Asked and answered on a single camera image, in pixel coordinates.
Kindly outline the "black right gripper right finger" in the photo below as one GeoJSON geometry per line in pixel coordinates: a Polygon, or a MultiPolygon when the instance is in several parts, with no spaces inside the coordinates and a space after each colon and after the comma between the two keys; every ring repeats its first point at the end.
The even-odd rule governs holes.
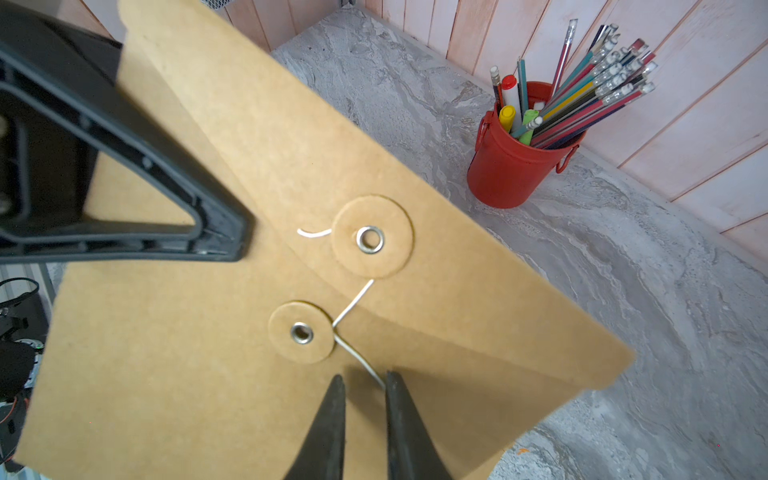
{"type": "Polygon", "coordinates": [[[388,478],[451,479],[403,377],[388,371],[385,385],[388,478]]]}

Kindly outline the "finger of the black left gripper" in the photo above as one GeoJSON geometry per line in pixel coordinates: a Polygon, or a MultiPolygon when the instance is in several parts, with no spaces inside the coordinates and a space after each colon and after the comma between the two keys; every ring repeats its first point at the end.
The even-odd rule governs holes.
{"type": "Polygon", "coordinates": [[[1,5],[1,260],[235,262],[245,206],[118,90],[122,45],[1,5]],[[186,225],[99,220],[86,204],[108,168],[137,176],[186,225]]]}

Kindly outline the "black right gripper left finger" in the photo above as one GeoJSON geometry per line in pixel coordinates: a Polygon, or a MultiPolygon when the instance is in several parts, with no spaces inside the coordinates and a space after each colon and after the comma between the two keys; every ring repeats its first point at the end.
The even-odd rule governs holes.
{"type": "Polygon", "coordinates": [[[343,478],[346,444],[346,389],[335,375],[320,403],[285,480],[343,478]]]}

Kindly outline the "brown kraft file bag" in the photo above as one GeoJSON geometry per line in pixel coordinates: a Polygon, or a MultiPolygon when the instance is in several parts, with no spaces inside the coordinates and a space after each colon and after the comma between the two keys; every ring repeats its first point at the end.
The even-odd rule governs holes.
{"type": "Polygon", "coordinates": [[[198,1],[123,1],[123,94],[253,213],[235,263],[70,264],[15,453],[52,479],[280,479],[331,379],[387,475],[404,378],[456,479],[633,351],[198,1]]]}

